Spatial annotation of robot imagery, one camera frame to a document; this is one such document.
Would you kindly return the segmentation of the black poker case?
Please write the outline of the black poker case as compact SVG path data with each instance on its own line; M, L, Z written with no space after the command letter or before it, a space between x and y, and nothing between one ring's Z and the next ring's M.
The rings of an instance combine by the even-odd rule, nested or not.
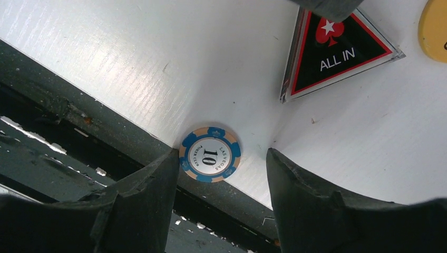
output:
M333 22L348 18L364 0L292 0L300 7Z

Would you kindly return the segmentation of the yellow round button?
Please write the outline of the yellow round button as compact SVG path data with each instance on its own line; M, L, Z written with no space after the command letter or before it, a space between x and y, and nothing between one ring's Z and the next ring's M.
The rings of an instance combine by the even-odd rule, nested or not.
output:
M419 20L418 40L426 56L446 63L446 0L427 1Z

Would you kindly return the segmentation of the poker chip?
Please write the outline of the poker chip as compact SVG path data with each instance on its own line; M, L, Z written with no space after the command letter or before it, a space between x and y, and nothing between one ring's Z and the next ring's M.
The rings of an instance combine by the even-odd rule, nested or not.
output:
M181 142L179 162L191 178L206 183L227 179L237 170L241 148L230 132L207 126L190 132Z

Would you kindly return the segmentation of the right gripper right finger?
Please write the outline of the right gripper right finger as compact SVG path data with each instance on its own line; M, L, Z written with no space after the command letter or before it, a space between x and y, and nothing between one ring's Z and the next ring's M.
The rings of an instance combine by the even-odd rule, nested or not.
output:
M344 189L270 148L282 252L446 252L446 199L402 205Z

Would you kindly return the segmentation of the red triangular dealer button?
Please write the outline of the red triangular dealer button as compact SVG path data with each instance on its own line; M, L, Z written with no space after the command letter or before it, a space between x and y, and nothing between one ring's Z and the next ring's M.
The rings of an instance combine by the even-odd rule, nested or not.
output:
M359 8L338 23L300 8L279 100L289 102L404 57Z

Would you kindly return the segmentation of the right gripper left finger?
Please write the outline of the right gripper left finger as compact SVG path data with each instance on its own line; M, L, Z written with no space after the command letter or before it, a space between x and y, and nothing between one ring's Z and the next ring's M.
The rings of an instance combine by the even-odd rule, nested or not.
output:
M1 252L164 252L179 177L176 149L78 201L1 196Z

